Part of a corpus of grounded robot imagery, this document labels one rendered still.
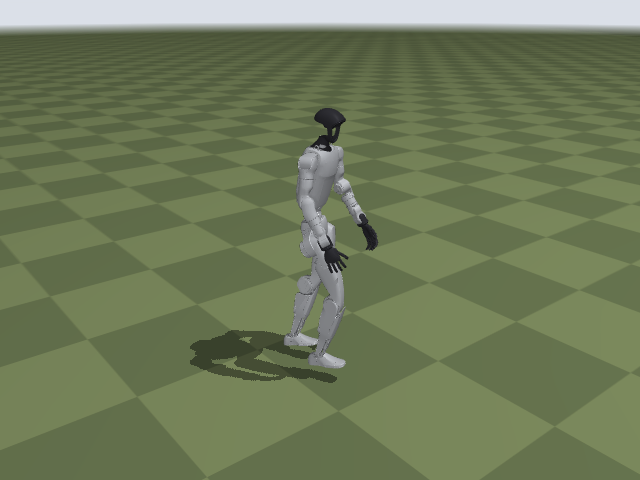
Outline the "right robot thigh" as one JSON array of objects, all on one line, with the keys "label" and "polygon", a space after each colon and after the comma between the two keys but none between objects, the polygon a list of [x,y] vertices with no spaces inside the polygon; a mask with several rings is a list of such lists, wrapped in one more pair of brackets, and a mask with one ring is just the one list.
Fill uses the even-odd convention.
[{"label": "right robot thigh", "polygon": [[322,251],[319,247],[317,238],[313,235],[312,230],[305,233],[303,241],[300,243],[300,250],[306,258],[315,257],[317,255],[318,258],[315,259],[314,262],[316,263],[315,269],[322,283],[330,294],[324,299],[324,301],[327,299],[332,299],[339,307],[339,313],[344,306],[344,284],[341,271],[337,267],[336,263],[334,264],[338,272],[336,273],[334,271],[331,263],[330,265],[333,273],[329,271],[328,265],[325,262],[324,258],[325,251]]}]

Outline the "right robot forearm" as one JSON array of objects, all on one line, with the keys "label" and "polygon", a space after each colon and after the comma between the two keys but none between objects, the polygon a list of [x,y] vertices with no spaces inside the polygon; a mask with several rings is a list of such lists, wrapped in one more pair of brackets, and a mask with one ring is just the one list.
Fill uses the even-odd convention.
[{"label": "right robot forearm", "polygon": [[313,229],[313,235],[317,238],[320,246],[325,248],[330,245],[326,236],[326,230],[322,225],[318,212],[315,210],[314,202],[310,198],[306,198],[301,202],[302,213],[305,222]]}]

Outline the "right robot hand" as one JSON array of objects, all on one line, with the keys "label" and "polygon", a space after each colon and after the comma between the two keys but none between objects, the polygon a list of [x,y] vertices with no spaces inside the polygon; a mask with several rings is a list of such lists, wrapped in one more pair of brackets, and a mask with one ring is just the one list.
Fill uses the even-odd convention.
[{"label": "right robot hand", "polygon": [[[334,263],[336,263],[336,265],[337,265],[337,267],[339,268],[339,270],[340,270],[340,271],[343,271],[343,269],[341,268],[341,266],[340,266],[340,264],[338,263],[338,261],[341,263],[341,265],[342,265],[344,268],[346,268],[347,266],[346,266],[346,265],[343,263],[343,261],[340,259],[340,256],[344,257],[345,259],[349,259],[349,258],[348,258],[348,256],[346,256],[345,254],[343,254],[343,253],[341,253],[341,252],[337,251],[337,249],[336,249],[336,248],[333,248],[333,243],[332,243],[332,241],[331,241],[330,237],[329,237],[328,235],[326,235],[326,236],[327,236],[327,239],[328,239],[328,240],[329,240],[329,242],[330,242],[330,245],[329,245],[329,246],[327,246],[327,247],[325,247],[325,248],[322,248],[322,247],[320,246],[320,244],[319,244],[318,240],[317,240],[317,242],[318,242],[318,245],[319,245],[319,247],[321,248],[321,250],[322,250],[322,251],[325,251],[324,258],[325,258],[325,262],[326,262],[326,263],[327,263],[327,265],[328,265],[329,271],[330,271],[331,273],[333,273],[330,263],[332,264],[333,269],[334,269],[334,271],[335,271],[336,273],[338,272],[338,270],[337,270],[337,268],[336,268],[336,266],[335,266],[335,264],[334,264]],[[340,255],[340,256],[339,256],[339,255]]]}]

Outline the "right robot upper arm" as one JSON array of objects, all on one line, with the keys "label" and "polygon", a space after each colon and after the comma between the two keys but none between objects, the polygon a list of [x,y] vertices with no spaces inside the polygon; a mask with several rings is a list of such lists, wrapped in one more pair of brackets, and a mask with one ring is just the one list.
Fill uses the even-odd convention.
[{"label": "right robot upper arm", "polygon": [[[313,188],[313,179],[314,173],[318,167],[317,154],[315,153],[306,153],[301,156],[298,160],[298,170],[299,170],[299,188],[298,188],[298,205],[301,208],[301,202],[310,198],[309,192]],[[313,199],[312,199],[313,200]],[[315,206],[315,201],[314,206]]]}]

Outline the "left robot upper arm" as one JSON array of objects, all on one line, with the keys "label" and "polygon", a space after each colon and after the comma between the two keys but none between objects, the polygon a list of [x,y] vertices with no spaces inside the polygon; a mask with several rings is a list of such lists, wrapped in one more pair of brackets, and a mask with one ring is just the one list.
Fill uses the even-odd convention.
[{"label": "left robot upper arm", "polygon": [[338,170],[337,173],[335,175],[335,179],[334,179],[334,191],[335,193],[342,195],[345,192],[350,190],[350,183],[343,178],[344,176],[344,163],[343,163],[343,156],[344,156],[344,151],[343,148],[340,146],[335,146],[338,151],[339,151],[339,163],[338,163]]}]

